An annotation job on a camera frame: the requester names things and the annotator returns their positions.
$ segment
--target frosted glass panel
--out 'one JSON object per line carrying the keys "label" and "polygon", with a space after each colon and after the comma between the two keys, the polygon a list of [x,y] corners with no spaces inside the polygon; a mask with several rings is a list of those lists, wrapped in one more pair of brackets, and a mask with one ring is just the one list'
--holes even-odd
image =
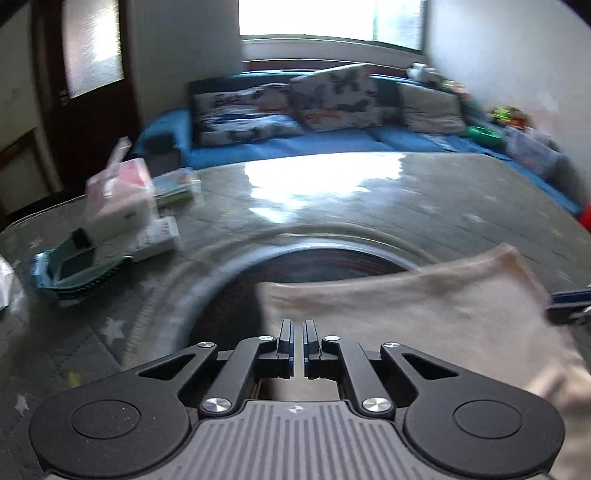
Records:
{"label": "frosted glass panel", "polygon": [[64,0],[63,5],[70,97],[123,79],[118,0]]}

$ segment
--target dark round opening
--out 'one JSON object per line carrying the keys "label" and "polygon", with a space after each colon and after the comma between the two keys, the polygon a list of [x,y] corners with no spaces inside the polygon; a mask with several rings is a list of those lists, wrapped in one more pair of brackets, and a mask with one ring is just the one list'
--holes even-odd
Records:
{"label": "dark round opening", "polygon": [[208,340],[220,350],[233,349],[240,340],[261,335],[262,316],[255,287],[260,282],[303,283],[371,277],[406,271],[404,261],[388,254],[354,248],[311,247],[252,260],[226,278],[197,318],[191,344]]}

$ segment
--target window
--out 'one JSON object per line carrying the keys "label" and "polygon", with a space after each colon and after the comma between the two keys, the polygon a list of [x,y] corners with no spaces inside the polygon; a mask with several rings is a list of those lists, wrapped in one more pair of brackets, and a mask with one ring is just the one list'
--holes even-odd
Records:
{"label": "window", "polygon": [[239,0],[240,35],[329,37],[421,50],[426,0]]}
{"label": "window", "polygon": [[63,2],[64,63],[70,98],[123,79],[116,0]]}

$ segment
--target red object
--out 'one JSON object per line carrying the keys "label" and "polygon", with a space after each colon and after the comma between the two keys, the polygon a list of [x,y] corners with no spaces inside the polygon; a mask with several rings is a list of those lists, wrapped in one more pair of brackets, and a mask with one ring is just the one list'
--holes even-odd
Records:
{"label": "red object", "polygon": [[587,202],[579,222],[581,222],[581,225],[591,232],[591,202]]}

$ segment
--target book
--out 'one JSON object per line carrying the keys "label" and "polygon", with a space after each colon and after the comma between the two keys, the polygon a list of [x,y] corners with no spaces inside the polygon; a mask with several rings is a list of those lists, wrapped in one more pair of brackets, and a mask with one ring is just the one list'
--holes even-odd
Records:
{"label": "book", "polygon": [[152,183],[154,184],[154,199],[159,208],[194,198],[201,190],[201,182],[197,172],[188,167],[169,171],[153,178]]}

